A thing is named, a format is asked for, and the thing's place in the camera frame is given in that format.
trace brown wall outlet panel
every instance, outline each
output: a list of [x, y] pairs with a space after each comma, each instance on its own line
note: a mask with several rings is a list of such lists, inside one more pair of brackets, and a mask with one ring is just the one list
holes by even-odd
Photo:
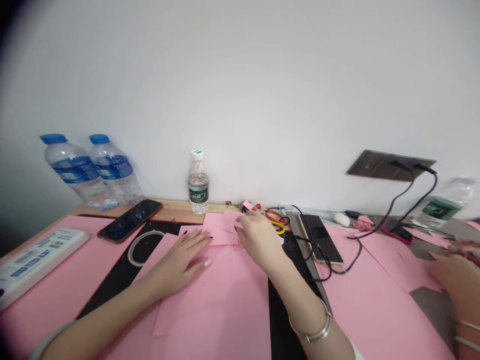
[[430, 168], [436, 163], [435, 160], [428, 160], [419, 157], [409, 157], [389, 154], [386, 152], [364, 150], [346, 173], [349, 175], [367, 178], [398, 180], [404, 182], [411, 181], [412, 176], [408, 171], [391, 165], [395, 160], [398, 160], [412, 168], [415, 179], [424, 172], [423, 170], [414, 169], [413, 166], [415, 164], [420, 163]]

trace person's hand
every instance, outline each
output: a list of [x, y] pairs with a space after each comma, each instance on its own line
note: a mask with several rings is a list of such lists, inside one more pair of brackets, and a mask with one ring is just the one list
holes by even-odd
[[436, 256], [430, 264], [430, 273], [448, 291], [452, 299], [468, 295], [472, 288], [480, 287], [480, 269], [460, 255]]
[[159, 299], [168, 296], [181, 288], [207, 267], [211, 261], [201, 259], [190, 264], [200, 250], [211, 241], [209, 232], [196, 230], [190, 236], [183, 234], [170, 251], [142, 278], [147, 292]]
[[454, 254], [463, 256], [477, 266], [480, 266], [480, 244], [462, 237], [456, 237], [455, 241], [456, 243], [449, 245], [448, 249], [444, 250], [445, 254], [447, 256]]
[[236, 219], [240, 241], [250, 257], [267, 274], [287, 258], [272, 223], [259, 211], [248, 211]]

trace phone screen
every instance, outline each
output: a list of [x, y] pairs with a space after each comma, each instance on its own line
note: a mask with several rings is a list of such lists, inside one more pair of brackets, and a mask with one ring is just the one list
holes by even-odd
[[161, 202], [150, 199], [142, 200], [118, 219], [105, 226], [97, 235], [101, 238], [119, 242], [125, 239], [162, 206]]
[[[329, 232], [325, 228], [325, 225], [319, 216], [300, 215], [300, 222], [302, 224], [305, 237], [312, 240], [315, 244], [320, 245], [321, 250], [332, 264], [344, 263], [342, 256], [340, 255], [334, 241], [330, 237]], [[310, 229], [311, 236], [313, 238], [310, 238], [308, 229]], [[325, 262], [322, 253], [315, 247], [313, 248], [313, 254], [319, 262]]]
[[411, 228], [411, 226], [403, 225], [398, 220], [395, 220], [393, 217], [389, 217], [385, 224], [381, 227], [384, 233], [393, 234], [399, 238], [404, 239], [405, 241], [411, 243], [413, 240], [413, 235], [404, 229]]

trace red phone case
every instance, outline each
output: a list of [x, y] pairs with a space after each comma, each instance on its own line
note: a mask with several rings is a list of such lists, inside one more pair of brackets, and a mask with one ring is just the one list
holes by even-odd
[[385, 222], [383, 223], [383, 225], [381, 226], [381, 229], [380, 229], [380, 230], [382, 231], [382, 233], [385, 233], [385, 234], [387, 234], [388, 236], [390, 236], [390, 237], [392, 237], [392, 238], [394, 238], [394, 239], [397, 239], [398, 241], [401, 241], [401, 242], [404, 243], [404, 244], [412, 245], [413, 239], [414, 239], [414, 236], [413, 236], [413, 235], [411, 236], [412, 241], [408, 241], [408, 240], [405, 240], [403, 237], [400, 237], [400, 236], [398, 236], [398, 235], [392, 234], [392, 233], [389, 232], [387, 229], [385, 229], [385, 225], [389, 222], [389, 219], [390, 219], [390, 218], [387, 218], [386, 221], [385, 221]]

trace plastic water bottle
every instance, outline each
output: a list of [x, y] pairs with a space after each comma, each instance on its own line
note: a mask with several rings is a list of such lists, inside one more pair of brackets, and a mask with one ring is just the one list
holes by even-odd
[[125, 153], [107, 135], [92, 135], [90, 141], [90, 159], [117, 200], [126, 206], [142, 201], [144, 193]]
[[412, 222], [430, 229], [441, 228], [456, 213], [463, 209], [474, 196], [475, 180], [458, 177], [423, 208]]
[[45, 160], [88, 206], [99, 211], [116, 207], [119, 202], [102, 181], [89, 154], [67, 141], [62, 134], [46, 134]]
[[205, 173], [202, 160], [202, 150], [191, 151], [191, 166], [188, 173], [188, 192], [190, 196], [190, 207], [195, 214], [206, 213], [209, 209], [209, 176]]

